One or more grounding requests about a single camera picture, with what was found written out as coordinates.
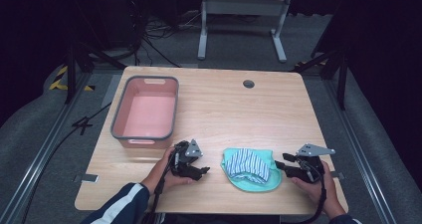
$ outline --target striped cloth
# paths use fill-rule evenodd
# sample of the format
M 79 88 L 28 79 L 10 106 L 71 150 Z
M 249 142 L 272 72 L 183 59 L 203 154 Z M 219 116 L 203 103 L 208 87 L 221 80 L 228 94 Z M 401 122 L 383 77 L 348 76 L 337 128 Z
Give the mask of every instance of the striped cloth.
M 226 172 L 231 178 L 247 179 L 264 184 L 270 177 L 270 167 L 250 148 L 240 148 L 226 162 Z

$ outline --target pink bin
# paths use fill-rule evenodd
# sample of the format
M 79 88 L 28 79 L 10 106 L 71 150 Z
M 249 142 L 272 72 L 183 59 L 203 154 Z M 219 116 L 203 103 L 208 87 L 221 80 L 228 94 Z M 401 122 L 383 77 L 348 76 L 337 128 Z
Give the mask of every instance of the pink bin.
M 173 77 L 129 78 L 111 124 L 112 136 L 124 147 L 170 146 L 178 88 Z

